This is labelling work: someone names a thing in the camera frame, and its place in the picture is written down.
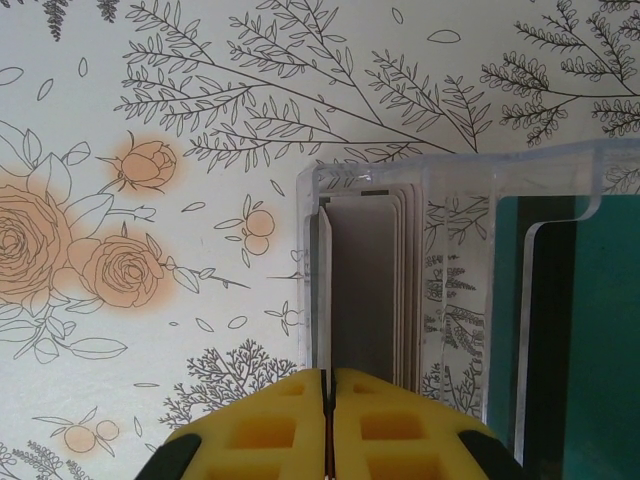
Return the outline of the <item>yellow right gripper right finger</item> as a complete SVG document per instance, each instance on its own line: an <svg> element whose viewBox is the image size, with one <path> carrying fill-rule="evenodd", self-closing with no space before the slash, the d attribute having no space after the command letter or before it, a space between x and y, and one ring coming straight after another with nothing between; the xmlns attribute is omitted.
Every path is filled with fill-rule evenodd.
<svg viewBox="0 0 640 480"><path fill-rule="evenodd" d="M332 376L335 478L523 477L523 467L477 418L354 369Z"/></svg>

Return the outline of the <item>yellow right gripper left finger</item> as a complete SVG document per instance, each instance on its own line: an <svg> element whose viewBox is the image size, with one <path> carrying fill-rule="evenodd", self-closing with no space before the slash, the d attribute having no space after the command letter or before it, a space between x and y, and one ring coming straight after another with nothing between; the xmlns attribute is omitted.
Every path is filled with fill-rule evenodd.
<svg viewBox="0 0 640 480"><path fill-rule="evenodd" d="M325 479L326 373L307 369L174 431L146 479Z"/></svg>

